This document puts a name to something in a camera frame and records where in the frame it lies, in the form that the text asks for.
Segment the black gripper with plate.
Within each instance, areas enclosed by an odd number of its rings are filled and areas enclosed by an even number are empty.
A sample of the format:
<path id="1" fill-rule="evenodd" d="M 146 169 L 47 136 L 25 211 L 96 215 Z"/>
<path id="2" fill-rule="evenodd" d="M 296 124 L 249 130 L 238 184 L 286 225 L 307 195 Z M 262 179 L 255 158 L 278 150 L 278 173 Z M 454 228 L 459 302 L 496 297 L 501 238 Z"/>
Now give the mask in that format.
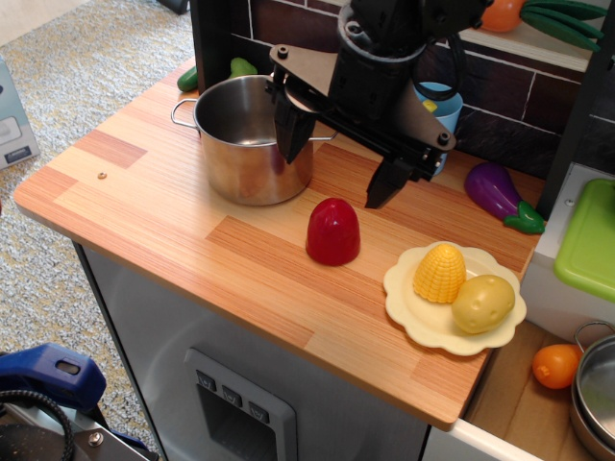
<path id="1" fill-rule="evenodd" d="M 277 146 L 291 164 L 321 121 L 382 157 L 365 207 L 384 207 L 407 181 L 430 180 L 455 137 L 424 108 L 415 89 L 436 101 L 455 89 L 431 92 L 413 80 L 422 51 L 381 57 L 343 44 L 325 53 L 286 44 L 269 52 L 267 90 L 275 104 Z"/>

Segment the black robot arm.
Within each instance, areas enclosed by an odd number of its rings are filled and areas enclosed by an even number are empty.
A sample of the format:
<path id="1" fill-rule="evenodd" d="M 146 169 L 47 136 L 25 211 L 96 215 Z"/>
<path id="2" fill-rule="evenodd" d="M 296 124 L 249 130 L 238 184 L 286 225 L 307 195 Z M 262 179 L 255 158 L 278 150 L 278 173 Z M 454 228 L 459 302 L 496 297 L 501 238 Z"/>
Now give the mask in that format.
<path id="1" fill-rule="evenodd" d="M 292 163 L 322 122 L 382 161 L 368 188 L 366 205 L 380 208 L 409 181 L 430 180 L 454 134 L 421 102 L 455 95 L 465 73 L 459 32 L 481 26 L 486 1 L 352 1 L 337 19 L 335 53 L 277 45 L 267 82 L 275 106 L 280 153 Z M 429 90 L 414 82 L 428 46 L 446 39 L 455 82 Z"/>

